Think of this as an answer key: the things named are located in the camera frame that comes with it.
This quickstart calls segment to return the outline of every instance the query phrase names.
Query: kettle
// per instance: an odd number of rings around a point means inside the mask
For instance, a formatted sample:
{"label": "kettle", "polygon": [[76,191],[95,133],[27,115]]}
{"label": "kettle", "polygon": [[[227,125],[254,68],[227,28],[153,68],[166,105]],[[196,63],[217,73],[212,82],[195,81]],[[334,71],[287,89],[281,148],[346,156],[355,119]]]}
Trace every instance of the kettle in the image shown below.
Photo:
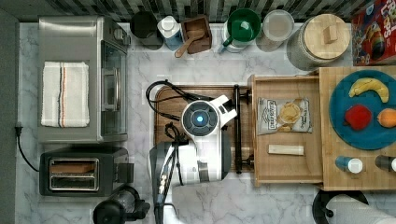
{"label": "kettle", "polygon": [[93,210],[95,224],[124,224],[126,221],[143,219],[150,208],[140,200],[139,193],[130,186],[123,186]]}

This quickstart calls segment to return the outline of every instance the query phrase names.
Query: striped dish towel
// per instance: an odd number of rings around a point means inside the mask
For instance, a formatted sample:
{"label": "striped dish towel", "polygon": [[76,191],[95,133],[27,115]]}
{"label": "striped dish towel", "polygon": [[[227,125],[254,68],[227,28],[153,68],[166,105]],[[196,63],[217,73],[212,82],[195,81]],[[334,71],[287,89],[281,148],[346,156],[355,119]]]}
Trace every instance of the striped dish towel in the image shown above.
{"label": "striped dish towel", "polygon": [[87,127],[88,65],[45,62],[41,124],[50,127]]}

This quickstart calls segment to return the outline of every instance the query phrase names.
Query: snack bag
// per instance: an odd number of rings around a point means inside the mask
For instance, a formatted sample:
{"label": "snack bag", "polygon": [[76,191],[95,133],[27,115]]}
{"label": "snack bag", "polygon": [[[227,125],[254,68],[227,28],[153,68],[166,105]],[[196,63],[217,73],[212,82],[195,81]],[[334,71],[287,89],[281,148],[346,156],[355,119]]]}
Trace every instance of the snack bag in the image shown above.
{"label": "snack bag", "polygon": [[258,99],[257,134],[267,133],[312,133],[309,116],[309,101]]}

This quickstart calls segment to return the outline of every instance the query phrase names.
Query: toaster oven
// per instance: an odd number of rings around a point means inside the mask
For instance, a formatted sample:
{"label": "toaster oven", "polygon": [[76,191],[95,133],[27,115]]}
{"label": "toaster oven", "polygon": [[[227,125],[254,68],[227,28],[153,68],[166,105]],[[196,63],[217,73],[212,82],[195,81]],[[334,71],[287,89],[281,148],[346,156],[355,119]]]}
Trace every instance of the toaster oven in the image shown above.
{"label": "toaster oven", "polygon": [[43,111],[45,62],[88,65],[86,127],[49,127],[40,122],[41,143],[101,143],[127,139],[127,46],[130,37],[103,16],[55,16],[39,18],[39,113]]}
{"label": "toaster oven", "polygon": [[123,147],[65,147],[40,158],[40,193],[47,196],[109,196],[134,180],[134,165]]}

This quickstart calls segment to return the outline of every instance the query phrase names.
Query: blue plate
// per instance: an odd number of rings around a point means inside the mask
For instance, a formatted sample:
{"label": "blue plate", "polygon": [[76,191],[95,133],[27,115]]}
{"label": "blue plate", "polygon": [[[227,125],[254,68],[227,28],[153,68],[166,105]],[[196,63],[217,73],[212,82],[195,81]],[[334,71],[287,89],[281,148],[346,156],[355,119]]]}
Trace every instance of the blue plate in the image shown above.
{"label": "blue plate", "polygon": [[[349,97],[349,90],[356,80],[362,77],[374,77],[382,81],[389,89],[389,100],[382,103],[375,91],[366,91],[359,96]],[[344,115],[353,105],[365,105],[373,114],[369,125],[361,130],[354,131],[344,125]],[[385,73],[374,70],[363,70],[345,77],[338,83],[330,98],[330,121],[337,134],[348,144],[364,150],[376,150],[386,147],[396,141],[396,127],[382,127],[376,117],[385,108],[396,109],[396,81]]]}

